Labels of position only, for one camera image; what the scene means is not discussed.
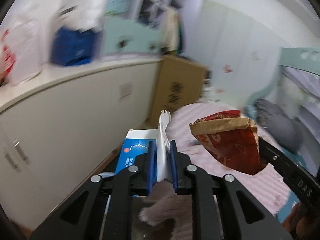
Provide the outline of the red brown paper bag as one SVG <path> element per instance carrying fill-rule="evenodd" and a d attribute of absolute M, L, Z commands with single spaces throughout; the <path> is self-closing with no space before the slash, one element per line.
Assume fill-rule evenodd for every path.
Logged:
<path fill-rule="evenodd" d="M 222 165 L 255 175 L 267 166 L 259 154 L 258 127 L 240 110 L 218 112 L 189 125 L 192 135 Z"/>

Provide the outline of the grey folded blanket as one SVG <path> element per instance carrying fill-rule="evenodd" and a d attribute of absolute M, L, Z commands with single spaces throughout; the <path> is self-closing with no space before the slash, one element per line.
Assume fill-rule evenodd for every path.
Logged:
<path fill-rule="evenodd" d="M 280 146 L 292 154 L 297 154 L 303 143 L 300 124 L 268 100 L 259 99 L 254 106 L 257 110 L 258 124 L 270 133 Z"/>

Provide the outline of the white wardrobe doors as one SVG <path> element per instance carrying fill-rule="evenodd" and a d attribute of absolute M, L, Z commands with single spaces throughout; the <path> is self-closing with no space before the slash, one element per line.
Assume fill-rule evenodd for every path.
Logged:
<path fill-rule="evenodd" d="M 212 99 L 242 108 L 271 83 L 280 50 L 288 45 L 253 18 L 204 0 L 185 52 L 209 68 Z"/>

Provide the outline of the teal bed frame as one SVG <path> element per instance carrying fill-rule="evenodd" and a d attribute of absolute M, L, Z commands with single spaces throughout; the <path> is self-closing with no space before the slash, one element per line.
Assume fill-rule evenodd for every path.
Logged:
<path fill-rule="evenodd" d="M 244 113 L 254 120 L 259 99 L 276 104 L 289 117 L 298 115 L 307 102 L 319 107 L 319 48 L 282 48 L 271 82 L 253 93 L 244 106 Z"/>

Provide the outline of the blue shopping bag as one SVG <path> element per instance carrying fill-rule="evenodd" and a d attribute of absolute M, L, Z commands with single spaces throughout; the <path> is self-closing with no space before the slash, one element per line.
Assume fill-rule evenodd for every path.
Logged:
<path fill-rule="evenodd" d="M 53 38 L 51 63 L 64 67 L 91 63 L 97 36 L 92 30 L 80 32 L 62 26 Z"/>

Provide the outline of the pink checkered tablecloth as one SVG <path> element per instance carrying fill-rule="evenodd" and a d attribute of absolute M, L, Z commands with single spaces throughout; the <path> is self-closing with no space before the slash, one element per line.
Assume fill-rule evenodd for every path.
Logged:
<path fill-rule="evenodd" d="M 172 115 L 166 132 L 175 140 L 177 149 L 189 155 L 191 162 L 209 174 L 221 177 L 232 174 L 276 216 L 277 220 L 291 228 L 297 204 L 291 190 L 273 166 L 267 165 L 255 176 L 225 167 L 199 145 L 191 134 L 189 125 L 197 119 L 233 110 L 223 103 L 194 103 L 178 109 Z M 133 239 L 192 239 L 191 197 L 179 196 L 168 182 L 157 183 L 148 198 L 133 201 Z"/>

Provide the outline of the mint drawer unit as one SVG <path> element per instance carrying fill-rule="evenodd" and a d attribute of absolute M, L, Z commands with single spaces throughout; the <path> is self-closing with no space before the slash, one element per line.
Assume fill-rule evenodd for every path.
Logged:
<path fill-rule="evenodd" d="M 101 56 L 158 55 L 157 0 L 107 0 Z"/>

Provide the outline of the hanging clothes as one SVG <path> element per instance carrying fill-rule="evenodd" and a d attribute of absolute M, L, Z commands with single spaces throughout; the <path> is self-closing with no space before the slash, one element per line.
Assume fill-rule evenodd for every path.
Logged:
<path fill-rule="evenodd" d="M 161 25 L 162 49 L 167 54 L 181 54 L 183 52 L 183 34 L 180 16 L 177 10 L 169 8 Z"/>

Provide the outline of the large cardboard box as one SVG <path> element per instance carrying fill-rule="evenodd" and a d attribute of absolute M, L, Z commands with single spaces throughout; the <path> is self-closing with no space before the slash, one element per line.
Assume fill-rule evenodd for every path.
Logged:
<path fill-rule="evenodd" d="M 165 55 L 160 64 L 149 122 L 158 125 L 161 111 L 174 113 L 195 103 L 202 93 L 208 68 L 182 57 Z"/>

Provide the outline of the blue white paper box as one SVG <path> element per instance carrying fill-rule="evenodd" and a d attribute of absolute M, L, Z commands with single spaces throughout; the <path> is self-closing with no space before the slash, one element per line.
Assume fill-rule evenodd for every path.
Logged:
<path fill-rule="evenodd" d="M 169 163 L 170 142 L 166 134 L 166 128 L 171 121 L 169 111 L 162 110 L 156 129 L 141 129 L 128 131 L 120 152 L 116 173 L 135 163 L 138 155 L 148 152 L 149 143 L 155 146 L 155 172 L 154 181 L 161 182 L 171 180 L 171 168 Z"/>

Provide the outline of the white red plastic bag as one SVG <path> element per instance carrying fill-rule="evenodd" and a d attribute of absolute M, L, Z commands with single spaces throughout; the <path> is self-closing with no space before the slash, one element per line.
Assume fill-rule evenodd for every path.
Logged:
<path fill-rule="evenodd" d="M 32 18 L 12 16 L 1 29 L 1 64 L 11 85 L 24 83 L 42 71 L 40 23 Z"/>

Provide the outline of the white low cabinet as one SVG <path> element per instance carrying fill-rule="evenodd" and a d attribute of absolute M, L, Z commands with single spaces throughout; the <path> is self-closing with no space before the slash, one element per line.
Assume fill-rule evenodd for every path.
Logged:
<path fill-rule="evenodd" d="M 1 206 L 34 230 L 148 118 L 158 59 L 45 66 L 1 88 Z"/>

